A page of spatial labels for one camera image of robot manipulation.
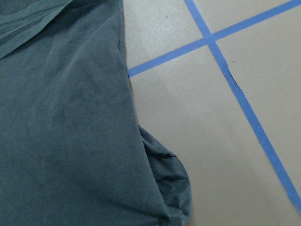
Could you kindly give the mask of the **black printed t-shirt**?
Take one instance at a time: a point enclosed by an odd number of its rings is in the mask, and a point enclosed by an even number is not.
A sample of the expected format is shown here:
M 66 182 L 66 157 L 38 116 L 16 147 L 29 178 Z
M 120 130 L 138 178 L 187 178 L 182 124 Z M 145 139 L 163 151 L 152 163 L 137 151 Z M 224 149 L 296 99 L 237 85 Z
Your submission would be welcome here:
M 0 223 L 183 226 L 189 177 L 137 122 L 120 0 L 0 3 Z

